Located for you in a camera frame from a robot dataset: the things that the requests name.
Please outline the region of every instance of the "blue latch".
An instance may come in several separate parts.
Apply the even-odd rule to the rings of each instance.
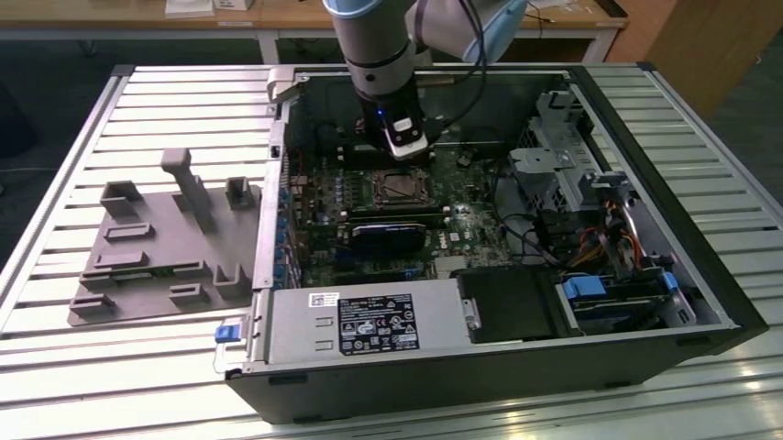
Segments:
[[[574,277],[563,284],[563,290],[570,300],[586,296],[603,296],[607,290],[601,282],[601,277]]]
[[[240,325],[220,325],[215,330],[215,342],[226,344],[227,342],[240,342]]]
[[[670,290],[670,293],[675,293],[679,289],[679,285],[677,284],[677,278],[671,272],[663,272],[663,282],[666,283],[666,288]]]

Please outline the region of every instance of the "gray plastic holder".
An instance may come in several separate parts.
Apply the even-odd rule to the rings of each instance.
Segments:
[[[68,323],[87,325],[206,312],[251,303],[260,188],[247,178],[204,189],[187,149],[166,150],[162,168],[180,192],[139,192],[110,182]]]

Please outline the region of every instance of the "paper on desk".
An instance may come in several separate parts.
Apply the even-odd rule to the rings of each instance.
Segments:
[[[529,0],[529,4],[535,6],[538,9],[553,6],[566,6],[574,3],[575,0]]]
[[[211,17],[214,15],[212,0],[167,0],[167,18]]]

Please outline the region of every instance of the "aluminum extrusion table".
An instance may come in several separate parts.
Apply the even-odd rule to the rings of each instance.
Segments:
[[[207,186],[263,185],[266,66],[118,69],[0,276],[0,438],[769,438],[783,428],[783,214],[655,72],[589,70],[771,326],[639,387],[271,426],[215,371],[215,328],[244,310],[71,328],[107,181],[172,191],[162,149]],[[597,142],[605,146],[601,134]],[[605,149],[610,163],[618,161]],[[228,350],[230,360],[240,351]]]

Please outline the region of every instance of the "warning label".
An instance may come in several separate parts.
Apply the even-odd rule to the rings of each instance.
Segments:
[[[419,330],[410,294],[338,301],[340,353],[370,355],[419,349]]]

